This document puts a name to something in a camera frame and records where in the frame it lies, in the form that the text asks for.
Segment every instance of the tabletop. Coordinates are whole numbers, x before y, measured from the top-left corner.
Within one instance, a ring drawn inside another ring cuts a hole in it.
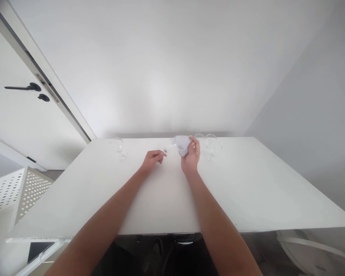
[[[240,232],[345,227],[345,212],[253,137],[218,138],[223,148],[198,171]],[[125,184],[149,150],[168,138],[124,139],[125,160],[96,139],[82,151],[8,234],[12,238],[73,237]],[[138,191],[119,234],[200,232],[176,148],[168,149]]]

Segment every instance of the left hand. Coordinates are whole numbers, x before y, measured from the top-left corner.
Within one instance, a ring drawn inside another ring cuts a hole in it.
[[[156,163],[162,164],[162,161],[164,161],[164,156],[167,156],[166,153],[160,150],[148,151],[140,170],[150,173]]]

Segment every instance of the white perforated shelf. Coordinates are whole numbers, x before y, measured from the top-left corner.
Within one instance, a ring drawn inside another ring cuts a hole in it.
[[[31,168],[0,177],[0,212],[15,206],[10,229],[28,213],[53,182]]]
[[[25,176],[14,225],[28,213],[53,183],[52,180],[43,174],[29,168],[25,172]]]
[[[16,204],[25,169],[0,177],[0,212]]]

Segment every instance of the door lock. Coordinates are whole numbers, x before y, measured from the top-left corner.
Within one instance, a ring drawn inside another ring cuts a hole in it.
[[[48,96],[46,96],[45,94],[40,94],[37,98],[39,98],[40,100],[43,100],[45,102],[50,101],[50,98]]]
[[[34,82],[30,82],[30,85],[27,87],[14,87],[14,86],[5,86],[5,89],[15,89],[15,90],[35,90],[35,91],[41,91],[41,87],[34,83]]]

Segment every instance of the white cloth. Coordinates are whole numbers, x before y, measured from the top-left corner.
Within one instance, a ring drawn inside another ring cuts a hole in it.
[[[186,156],[188,154],[188,146],[191,141],[192,140],[189,139],[189,136],[178,135],[173,138],[172,143],[177,146],[180,156]]]

